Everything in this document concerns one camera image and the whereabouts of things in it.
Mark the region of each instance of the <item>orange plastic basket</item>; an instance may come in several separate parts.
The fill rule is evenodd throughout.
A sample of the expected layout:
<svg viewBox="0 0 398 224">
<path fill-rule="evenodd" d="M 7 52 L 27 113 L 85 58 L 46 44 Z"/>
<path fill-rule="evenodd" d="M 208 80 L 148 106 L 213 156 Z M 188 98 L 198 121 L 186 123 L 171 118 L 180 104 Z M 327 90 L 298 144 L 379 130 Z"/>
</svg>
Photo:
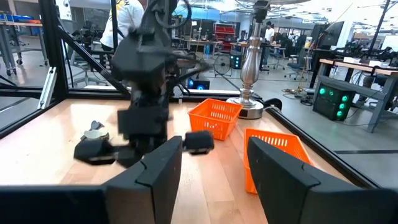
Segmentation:
<svg viewBox="0 0 398 224">
<path fill-rule="evenodd" d="M 209 130 L 215 139 L 225 140 L 238 120 L 243 105 L 206 99 L 189 111 L 192 131 Z"/>
<path fill-rule="evenodd" d="M 251 176 L 248 160 L 248 142 L 250 137 L 257 137 L 312 166 L 308 154 L 305 151 L 299 137 L 293 134 L 273 133 L 270 131 L 260 131 L 256 129 L 246 128 L 244 130 L 243 165 L 246 173 L 246 191 L 249 193 L 257 193 Z"/>
</svg>

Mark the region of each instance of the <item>office chair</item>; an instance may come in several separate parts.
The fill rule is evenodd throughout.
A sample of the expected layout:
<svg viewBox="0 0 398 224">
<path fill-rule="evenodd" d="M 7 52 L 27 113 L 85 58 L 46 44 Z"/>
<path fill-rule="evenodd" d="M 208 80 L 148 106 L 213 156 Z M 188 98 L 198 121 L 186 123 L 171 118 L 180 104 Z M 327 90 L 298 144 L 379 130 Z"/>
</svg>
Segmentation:
<svg viewBox="0 0 398 224">
<path fill-rule="evenodd" d="M 295 75 L 294 80 L 297 80 L 297 77 L 301 75 L 302 73 L 305 74 L 305 81 L 308 80 L 308 73 L 311 70 L 311 60 L 312 57 L 308 57 L 307 54 L 305 53 L 304 48 L 300 51 L 299 55 L 291 55 L 291 58 L 296 58 L 297 63 L 288 63 L 287 66 L 289 66 L 294 72 L 289 73 L 285 75 L 285 78 L 289 76 L 289 78 L 292 77 L 292 75 Z"/>
<path fill-rule="evenodd" d="M 276 63 L 271 63 L 268 65 L 268 67 L 270 66 L 274 66 L 274 69 L 278 69 L 279 66 L 281 66 L 283 68 L 283 70 L 285 70 L 285 66 L 282 65 L 281 63 L 279 63 L 280 60 L 285 59 L 285 50 L 286 48 L 279 48 L 279 49 L 275 49 L 274 53 L 270 53 L 269 56 L 273 57 L 276 61 Z"/>
<path fill-rule="evenodd" d="M 97 85 L 99 85 L 100 83 L 104 84 L 106 86 L 108 85 L 107 81 L 100 80 L 98 78 L 91 78 L 88 76 L 88 70 L 90 70 L 90 66 L 83 58 L 81 58 L 74 50 L 72 50 L 72 48 L 70 48 L 70 50 L 68 51 L 68 55 L 71 55 L 70 56 L 70 65 L 82 69 L 81 72 L 74 74 L 72 77 L 75 78 L 82 73 L 85 74 L 84 77 L 77 78 L 76 80 L 73 80 L 74 86 L 77 86 L 77 84 L 82 83 L 82 82 L 86 83 L 86 86 L 89 84 L 89 82 L 95 82 Z"/>
</svg>

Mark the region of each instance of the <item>laboratory floor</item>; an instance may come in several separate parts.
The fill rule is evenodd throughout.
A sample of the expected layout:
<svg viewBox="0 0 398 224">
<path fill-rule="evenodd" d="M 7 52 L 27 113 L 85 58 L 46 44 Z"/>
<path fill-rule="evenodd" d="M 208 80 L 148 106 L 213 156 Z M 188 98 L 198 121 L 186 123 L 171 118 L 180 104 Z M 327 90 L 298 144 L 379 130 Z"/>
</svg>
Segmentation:
<svg viewBox="0 0 398 224">
<path fill-rule="evenodd" d="M 9 79 L 18 85 L 42 86 L 48 68 L 40 66 L 41 52 L 26 52 L 23 53 L 23 57 L 23 67 L 18 68 L 21 70 L 21 74 L 16 77 L 9 77 Z M 2 64 L 0 75 L 8 78 L 1 58 L 0 63 Z M 80 68 L 72 67 L 74 75 L 78 72 L 81 72 Z M 311 106 L 305 106 L 299 100 L 291 99 L 292 95 L 285 95 L 282 92 L 286 88 L 296 89 L 299 85 L 302 87 L 309 86 L 309 83 L 305 80 L 300 82 L 293 80 L 293 77 L 284 78 L 284 75 L 291 72 L 289 68 L 286 68 L 286 70 L 282 68 L 271 69 L 270 74 L 261 72 L 253 90 L 264 99 L 281 99 L 283 102 L 282 112 L 288 119 L 300 126 L 322 145 L 335 151 L 352 167 L 383 187 L 398 187 L 398 174 L 396 172 L 398 170 L 398 121 L 383 121 L 374 133 L 367 132 L 367 126 L 362 125 L 369 123 L 371 117 L 371 112 L 369 111 L 359 110 L 344 123 L 330 121 L 322 115 L 313 112 Z M 94 73 L 88 73 L 89 77 L 95 78 L 94 75 Z M 210 88 L 212 90 L 235 90 L 235 87 L 224 78 L 215 77 L 212 71 L 203 73 L 203 75 L 210 79 Z M 240 70 L 233 70 L 228 79 L 238 87 L 241 87 L 242 81 L 239 76 Z M 344 79 L 345 71 L 337 70 L 334 76 L 338 79 Z M 84 77 L 84 73 L 75 75 L 74 78 L 80 77 Z M 85 84 L 81 83 L 78 88 L 83 88 L 84 86 Z M 380 87 L 373 85 L 372 88 L 378 90 Z M 5 111 L 0 110 L 0 121 L 15 121 L 21 119 L 27 111 L 30 111 L 30 113 L 35 111 L 37 100 L 25 99 L 22 103 L 17 103 L 21 100 L 23 99 L 0 98 L 0 109 L 6 109 Z M 351 108 L 349 116 L 355 110 L 356 108 Z"/>
</svg>

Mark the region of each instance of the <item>black equipment box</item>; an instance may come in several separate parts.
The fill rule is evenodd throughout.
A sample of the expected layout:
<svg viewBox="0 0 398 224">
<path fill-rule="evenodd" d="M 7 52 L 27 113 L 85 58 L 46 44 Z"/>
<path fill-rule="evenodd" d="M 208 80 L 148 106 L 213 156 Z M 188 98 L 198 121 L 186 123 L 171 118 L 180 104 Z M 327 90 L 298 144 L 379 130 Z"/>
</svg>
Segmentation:
<svg viewBox="0 0 398 224">
<path fill-rule="evenodd" d="M 230 58 L 231 58 L 231 68 L 242 69 L 243 62 L 242 62 L 242 53 L 241 52 L 232 51 Z"/>
<path fill-rule="evenodd" d="M 332 83 L 321 83 L 312 110 L 326 116 L 329 120 L 344 121 L 354 96 L 355 91 Z"/>
<path fill-rule="evenodd" d="M 210 80 L 202 74 L 195 75 L 187 80 L 187 88 L 194 90 L 209 90 Z"/>
</svg>

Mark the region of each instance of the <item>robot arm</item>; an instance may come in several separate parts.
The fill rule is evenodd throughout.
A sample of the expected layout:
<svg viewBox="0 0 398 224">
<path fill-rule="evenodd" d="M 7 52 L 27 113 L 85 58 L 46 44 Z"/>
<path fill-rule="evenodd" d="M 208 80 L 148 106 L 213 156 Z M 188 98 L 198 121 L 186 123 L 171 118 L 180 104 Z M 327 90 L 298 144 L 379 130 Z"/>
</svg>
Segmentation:
<svg viewBox="0 0 398 224">
<path fill-rule="evenodd" d="M 188 1 L 184 2 L 188 16 L 178 26 L 184 26 L 192 15 Z M 118 111 L 119 133 L 129 144 L 112 146 L 104 140 L 82 141 L 75 148 L 75 159 L 93 165 L 112 164 L 116 160 L 130 167 L 167 141 L 169 95 L 182 80 L 210 68 L 194 57 L 172 52 L 168 30 L 177 26 L 168 25 L 164 18 L 170 18 L 176 6 L 176 0 L 151 1 L 140 27 L 129 30 L 111 61 L 115 78 L 131 84 L 131 105 Z M 175 67 L 180 58 L 200 66 L 184 75 L 169 73 L 169 67 Z M 192 154 L 206 154 L 214 147 L 208 132 L 187 133 L 184 145 Z"/>
</svg>

